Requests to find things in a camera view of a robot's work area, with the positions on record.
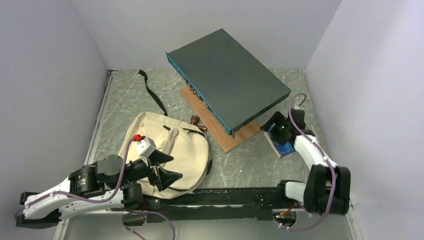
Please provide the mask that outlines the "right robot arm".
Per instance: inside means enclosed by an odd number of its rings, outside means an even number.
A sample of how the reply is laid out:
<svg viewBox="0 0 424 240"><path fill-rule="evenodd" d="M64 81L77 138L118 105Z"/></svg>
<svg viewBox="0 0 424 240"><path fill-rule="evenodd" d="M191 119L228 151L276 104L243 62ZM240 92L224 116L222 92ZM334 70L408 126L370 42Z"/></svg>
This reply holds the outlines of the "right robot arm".
<svg viewBox="0 0 424 240"><path fill-rule="evenodd" d="M304 110L291 108L287 116L277 111L260 130L271 142L299 153L309 169L305 183L280 181L275 194L280 207L287 208L297 202L310 213L345 215L348 212L351 171L338 166L324 152L315 133L307 129Z"/></svg>

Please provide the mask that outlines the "dark grey network switch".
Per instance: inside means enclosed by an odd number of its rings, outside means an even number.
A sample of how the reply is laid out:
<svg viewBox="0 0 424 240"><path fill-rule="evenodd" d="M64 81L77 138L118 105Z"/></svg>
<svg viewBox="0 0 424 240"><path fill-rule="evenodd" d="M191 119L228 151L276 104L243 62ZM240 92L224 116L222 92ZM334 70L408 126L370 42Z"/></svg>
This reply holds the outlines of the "dark grey network switch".
<svg viewBox="0 0 424 240"><path fill-rule="evenodd" d="M222 28L166 53L166 57L230 136L291 93Z"/></svg>

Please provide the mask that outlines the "wooden board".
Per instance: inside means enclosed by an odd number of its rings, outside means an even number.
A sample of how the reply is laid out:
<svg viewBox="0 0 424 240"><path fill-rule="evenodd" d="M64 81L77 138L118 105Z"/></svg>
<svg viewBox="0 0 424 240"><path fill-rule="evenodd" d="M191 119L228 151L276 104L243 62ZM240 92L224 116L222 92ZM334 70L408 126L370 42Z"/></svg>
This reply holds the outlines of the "wooden board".
<svg viewBox="0 0 424 240"><path fill-rule="evenodd" d="M242 142L260 132L260 126L253 120L235 132L235 136L226 133L225 129L204 106L203 103L193 94L188 86L179 90L189 107L199 116L207 131L218 142L225 153L228 153Z"/></svg>

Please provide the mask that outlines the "cream canvas backpack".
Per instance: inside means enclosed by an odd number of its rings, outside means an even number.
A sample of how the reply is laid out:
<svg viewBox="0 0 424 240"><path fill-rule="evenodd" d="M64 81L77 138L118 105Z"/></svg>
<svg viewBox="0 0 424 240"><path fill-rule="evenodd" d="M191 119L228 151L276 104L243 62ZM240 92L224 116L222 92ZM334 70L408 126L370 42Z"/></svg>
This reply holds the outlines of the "cream canvas backpack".
<svg viewBox="0 0 424 240"><path fill-rule="evenodd" d="M157 150L174 158L161 165L165 170L182 174L163 191L150 185L147 178L138 180L144 195L170 200L192 193L204 180L211 162L210 148L198 127L159 113L142 112L128 127L119 156L124 156L128 141L135 134L150 138Z"/></svg>

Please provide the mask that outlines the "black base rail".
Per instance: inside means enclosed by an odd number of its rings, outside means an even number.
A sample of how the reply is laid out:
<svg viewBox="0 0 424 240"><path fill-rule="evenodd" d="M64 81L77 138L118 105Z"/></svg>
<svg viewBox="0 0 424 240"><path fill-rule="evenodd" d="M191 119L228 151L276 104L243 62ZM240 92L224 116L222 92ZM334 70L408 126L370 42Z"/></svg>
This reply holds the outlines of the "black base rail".
<svg viewBox="0 0 424 240"><path fill-rule="evenodd" d="M283 199L277 187L198 188L173 199L144 195L137 210L157 212L171 221L255 219L271 221L275 216L299 209L294 200Z"/></svg>

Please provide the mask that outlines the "brown pipe tee fitting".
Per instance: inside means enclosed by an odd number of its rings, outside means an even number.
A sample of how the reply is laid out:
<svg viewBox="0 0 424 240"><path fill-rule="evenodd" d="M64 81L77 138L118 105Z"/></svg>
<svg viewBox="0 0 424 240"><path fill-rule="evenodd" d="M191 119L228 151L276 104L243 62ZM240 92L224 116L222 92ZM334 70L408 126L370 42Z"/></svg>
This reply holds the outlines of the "brown pipe tee fitting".
<svg viewBox="0 0 424 240"><path fill-rule="evenodd" d="M199 125L200 117L196 114L193 114L190 118L190 124L199 128L202 132L206 132L208 129L205 125Z"/></svg>

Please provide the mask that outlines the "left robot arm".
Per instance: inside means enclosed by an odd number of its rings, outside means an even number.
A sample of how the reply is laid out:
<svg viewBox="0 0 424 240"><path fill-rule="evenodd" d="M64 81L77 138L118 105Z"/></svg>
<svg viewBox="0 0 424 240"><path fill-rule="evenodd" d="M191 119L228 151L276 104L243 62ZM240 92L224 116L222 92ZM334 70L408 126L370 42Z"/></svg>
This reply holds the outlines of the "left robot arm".
<svg viewBox="0 0 424 240"><path fill-rule="evenodd" d="M161 164L174 158L159 151L153 152L154 166L142 159L126 163L118 155L109 155L93 164L72 172L58 185L44 192L23 192L15 216L16 227L46 229L62 220L101 209L139 210L144 204L147 189L141 179L161 192L180 180L183 174L165 170Z"/></svg>

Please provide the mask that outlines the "blue orange paperback book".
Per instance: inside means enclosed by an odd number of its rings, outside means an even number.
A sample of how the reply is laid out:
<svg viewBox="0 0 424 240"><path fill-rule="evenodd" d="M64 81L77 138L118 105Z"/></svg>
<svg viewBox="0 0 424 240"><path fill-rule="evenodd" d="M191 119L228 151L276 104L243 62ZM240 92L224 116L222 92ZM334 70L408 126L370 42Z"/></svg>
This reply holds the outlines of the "blue orange paperback book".
<svg viewBox="0 0 424 240"><path fill-rule="evenodd" d="M268 141L268 143L270 144L271 148L277 155L277 157L282 158L287 155L290 155L291 153L294 153L295 149L292 147L292 145L289 142L286 142L285 144L280 144L271 139L271 137L273 136L271 131L275 126L276 126L275 124L272 124L271 127L263 134L266 140Z"/></svg>

